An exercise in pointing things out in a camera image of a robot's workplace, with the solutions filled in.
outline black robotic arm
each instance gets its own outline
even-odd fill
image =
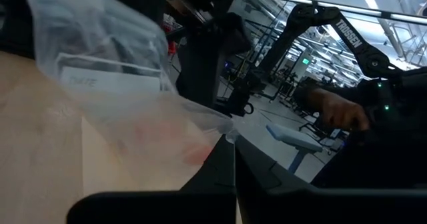
[[[276,52],[289,49],[294,40],[307,31],[308,28],[321,25],[331,25],[334,28],[354,54],[365,76],[389,79],[402,72],[402,70],[390,63],[385,54],[367,43],[338,8],[318,7],[308,4],[299,4],[292,9],[286,22],[286,27],[277,40],[278,44],[270,49],[272,55],[266,55],[262,62],[275,65],[280,59],[279,55],[274,55]]]

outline cable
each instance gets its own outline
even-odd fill
[[[227,83],[227,87],[226,87],[226,90],[224,90],[224,93],[222,93],[222,97],[225,97],[226,96],[226,93],[227,93],[227,90],[228,90],[228,87],[230,86],[230,81],[228,81],[228,83]]]
[[[266,115],[264,115],[261,111],[259,111],[259,113],[261,114],[261,115],[263,115],[268,121],[270,121],[270,122],[273,122],[270,118],[268,118]]]
[[[322,160],[320,159],[320,157],[316,156],[315,154],[312,154],[312,155],[313,155],[313,157],[315,157],[317,160],[319,160],[321,163],[323,163],[323,165],[326,165],[326,162],[322,161]]]
[[[290,121],[295,121],[295,122],[298,122],[298,123],[304,124],[304,123],[303,123],[303,122],[301,122],[301,121],[298,121],[298,120],[292,119],[292,118],[290,118],[290,117],[285,117],[285,116],[283,116],[283,115],[280,115],[280,114],[277,114],[277,113],[274,113],[274,112],[271,112],[271,111],[267,111],[267,110],[259,109],[259,108],[258,108],[258,110],[259,110],[259,111],[265,111],[266,113],[270,113],[270,114],[272,114],[272,115],[276,115],[276,116],[278,116],[278,117],[281,117],[281,118],[284,118],[284,119],[288,119],[288,120],[290,120]]]
[[[220,77],[220,82],[222,83],[222,84],[224,84],[225,86],[227,86],[227,85],[229,85],[229,83],[225,83],[223,80],[222,80],[222,78]]]
[[[178,73],[181,73],[181,71],[179,71],[178,68],[176,68],[175,65],[171,64],[171,66],[175,69],[175,71],[177,71]]]

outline wooden table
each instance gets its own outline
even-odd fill
[[[34,60],[0,52],[0,73],[0,223],[64,223],[70,206],[86,195],[179,189],[199,168],[180,179],[136,183]]]

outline white stool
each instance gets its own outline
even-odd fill
[[[308,154],[314,154],[323,150],[322,146],[305,133],[300,133],[276,124],[267,124],[267,130],[274,139],[282,141],[298,150],[297,155],[288,168],[288,171],[295,173],[300,166],[302,159]]]

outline person's hand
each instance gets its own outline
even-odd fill
[[[362,106],[335,93],[324,95],[322,111],[323,121],[331,127],[359,131],[369,129],[369,120]]]

